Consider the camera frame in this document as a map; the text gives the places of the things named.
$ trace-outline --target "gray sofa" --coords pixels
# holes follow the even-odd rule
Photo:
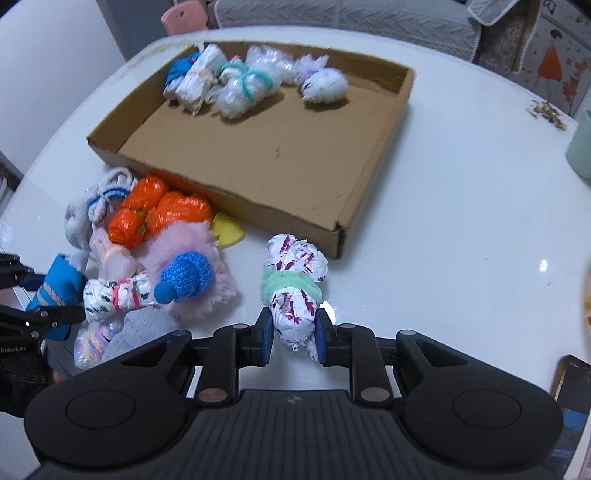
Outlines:
[[[502,75],[518,70],[540,0],[202,0],[212,28],[307,25],[396,38],[474,61]]]

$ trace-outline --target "yellow plastic piece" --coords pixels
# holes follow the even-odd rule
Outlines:
[[[225,213],[219,212],[212,222],[212,232],[218,237],[218,247],[236,245],[244,238],[244,230]]]

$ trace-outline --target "phone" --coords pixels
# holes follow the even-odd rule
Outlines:
[[[591,365],[573,355],[562,358],[551,394],[562,410],[563,428],[548,460],[548,468],[562,478],[579,446],[591,409]]]

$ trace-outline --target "red dress illustration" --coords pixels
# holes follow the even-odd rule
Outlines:
[[[554,46],[554,43],[558,40],[562,39],[562,33],[556,28],[553,28],[550,31],[550,35],[552,36],[552,40],[550,44],[546,48],[546,53],[544,54],[544,58],[538,66],[538,77],[536,78],[532,90],[535,91],[535,86],[538,83],[540,78],[545,79],[546,83],[546,100],[552,102],[551,100],[551,90],[550,90],[550,81],[554,80],[556,82],[562,82],[562,67],[560,66],[560,59],[558,58],[558,50]]]
[[[538,75],[548,80],[562,82],[562,68],[558,59],[558,51],[554,45],[548,47],[546,54],[538,67]]]

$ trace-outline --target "cardboard box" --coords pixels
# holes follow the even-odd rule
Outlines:
[[[252,43],[218,42],[228,57]],[[162,97],[170,64],[138,86],[89,135],[110,165],[156,171],[176,189],[272,233],[307,238],[340,258],[354,214],[402,117],[412,69],[339,50],[274,44],[298,57],[328,54],[343,70],[348,98],[307,105],[296,88],[237,121],[204,105],[193,117]],[[185,51],[182,56],[191,53]]]

